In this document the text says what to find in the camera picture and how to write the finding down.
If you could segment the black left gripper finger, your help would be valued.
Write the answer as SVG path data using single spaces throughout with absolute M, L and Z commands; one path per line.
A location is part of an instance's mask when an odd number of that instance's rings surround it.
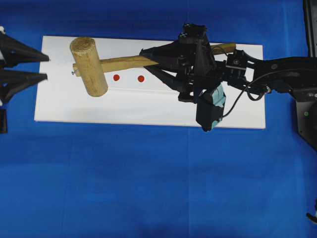
M 18 40 L 0 34 L 0 66 L 14 67 L 20 63 L 49 61 L 49 56 Z
M 47 80 L 47 78 L 48 76 L 45 73 L 1 70 L 0 100 L 9 101 L 18 92 Z

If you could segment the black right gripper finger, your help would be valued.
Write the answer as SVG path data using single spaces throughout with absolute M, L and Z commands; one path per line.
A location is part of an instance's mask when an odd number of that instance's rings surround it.
M 183 63 L 188 63 L 195 51 L 196 44 L 184 44 L 180 41 L 174 41 L 159 47 L 142 49 L 139 55 L 155 61 L 160 65 L 180 66 Z
M 191 85 L 191 79 L 189 77 L 190 67 L 186 67 L 177 71 L 176 76 L 173 76 L 158 66 L 148 66 L 147 71 L 157 77 L 161 82 L 167 85 L 170 89 L 179 93 L 198 93 L 198 88 L 195 85 Z

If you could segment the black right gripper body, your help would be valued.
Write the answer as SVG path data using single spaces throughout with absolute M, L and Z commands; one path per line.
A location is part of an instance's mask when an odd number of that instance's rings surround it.
M 211 76 L 217 65 L 206 32 L 204 25 L 186 23 L 178 36 L 181 50 L 188 60 L 184 73 L 186 90 L 179 93 L 180 102 L 197 102 L 204 93 L 211 93 L 220 85 L 220 80 Z

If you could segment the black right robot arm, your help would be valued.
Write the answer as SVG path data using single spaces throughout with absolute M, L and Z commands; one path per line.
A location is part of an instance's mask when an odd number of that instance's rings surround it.
M 210 46 L 204 25 L 186 23 L 177 40 L 160 47 L 141 50 L 140 55 L 156 62 L 146 70 L 172 90 L 182 102 L 207 100 L 222 83 L 248 93 L 248 96 L 275 90 L 288 93 L 298 102 L 317 99 L 317 59 L 289 57 L 260 60 L 243 50 L 234 50 L 223 61 L 215 51 L 224 47 Z

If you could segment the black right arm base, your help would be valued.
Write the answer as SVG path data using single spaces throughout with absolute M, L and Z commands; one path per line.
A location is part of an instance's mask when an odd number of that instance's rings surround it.
M 294 90 L 298 134 L 317 150 L 317 88 Z

